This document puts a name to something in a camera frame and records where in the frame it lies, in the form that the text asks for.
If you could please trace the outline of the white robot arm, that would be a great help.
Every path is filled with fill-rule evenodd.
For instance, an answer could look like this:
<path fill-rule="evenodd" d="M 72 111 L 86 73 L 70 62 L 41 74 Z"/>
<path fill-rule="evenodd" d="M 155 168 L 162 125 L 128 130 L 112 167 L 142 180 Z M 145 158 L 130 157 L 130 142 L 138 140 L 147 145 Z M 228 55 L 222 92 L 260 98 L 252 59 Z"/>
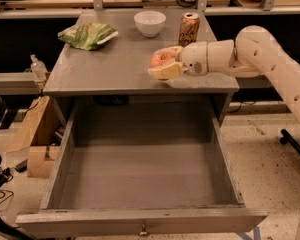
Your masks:
<path fill-rule="evenodd" d="M 266 76 L 300 123 L 300 65 L 260 26 L 242 29 L 235 40 L 160 49 L 148 69 L 151 77 L 162 81 L 215 72 L 239 78 Z"/>

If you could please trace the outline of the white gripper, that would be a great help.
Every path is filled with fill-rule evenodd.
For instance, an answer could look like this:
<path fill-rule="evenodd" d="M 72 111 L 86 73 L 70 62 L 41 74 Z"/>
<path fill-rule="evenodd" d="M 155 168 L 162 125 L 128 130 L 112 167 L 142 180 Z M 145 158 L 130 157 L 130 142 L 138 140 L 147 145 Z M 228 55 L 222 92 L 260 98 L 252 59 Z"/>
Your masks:
<path fill-rule="evenodd" d="M 178 78 L 184 72 L 183 67 L 185 72 L 191 76 L 204 76 L 208 73 L 207 43 L 205 41 L 190 43 L 184 48 L 181 46 L 167 47 L 157 50 L 155 53 L 158 52 L 170 53 L 176 61 L 181 60 L 183 66 L 180 62 L 172 61 L 150 67 L 148 74 L 154 79 L 169 80 Z"/>

